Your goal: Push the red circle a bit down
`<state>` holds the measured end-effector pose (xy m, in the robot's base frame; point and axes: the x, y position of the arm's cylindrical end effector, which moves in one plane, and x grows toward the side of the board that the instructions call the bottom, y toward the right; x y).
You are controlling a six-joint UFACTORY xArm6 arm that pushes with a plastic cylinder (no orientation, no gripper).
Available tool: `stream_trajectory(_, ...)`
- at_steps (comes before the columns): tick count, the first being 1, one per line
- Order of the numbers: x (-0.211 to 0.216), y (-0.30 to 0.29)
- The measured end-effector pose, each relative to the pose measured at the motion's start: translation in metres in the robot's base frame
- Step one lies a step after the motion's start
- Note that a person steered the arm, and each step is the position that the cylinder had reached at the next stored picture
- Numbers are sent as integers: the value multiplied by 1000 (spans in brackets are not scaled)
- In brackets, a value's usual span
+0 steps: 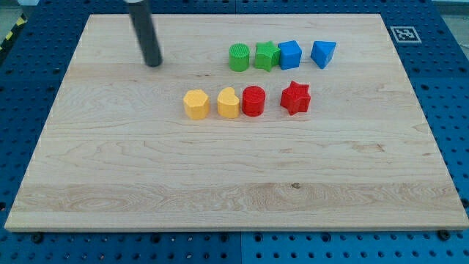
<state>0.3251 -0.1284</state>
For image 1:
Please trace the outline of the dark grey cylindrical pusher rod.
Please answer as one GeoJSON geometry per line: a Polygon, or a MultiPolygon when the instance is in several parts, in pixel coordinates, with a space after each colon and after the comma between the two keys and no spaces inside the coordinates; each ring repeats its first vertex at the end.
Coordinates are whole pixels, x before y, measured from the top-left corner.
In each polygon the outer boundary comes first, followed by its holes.
{"type": "Polygon", "coordinates": [[[136,33],[144,62],[149,67],[162,64],[163,57],[160,52],[152,11],[148,0],[126,0],[130,19],[136,33]]]}

